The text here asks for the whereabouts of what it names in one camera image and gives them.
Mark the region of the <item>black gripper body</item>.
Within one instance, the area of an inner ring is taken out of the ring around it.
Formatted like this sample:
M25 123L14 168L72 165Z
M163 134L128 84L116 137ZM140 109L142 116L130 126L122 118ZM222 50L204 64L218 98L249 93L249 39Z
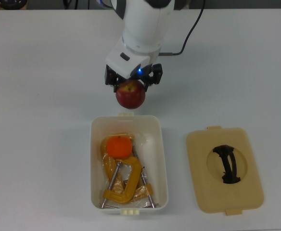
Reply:
M146 65L145 67L141 67L139 64L136 66L126 80L141 80L142 78L148 76L152 72L152 64Z

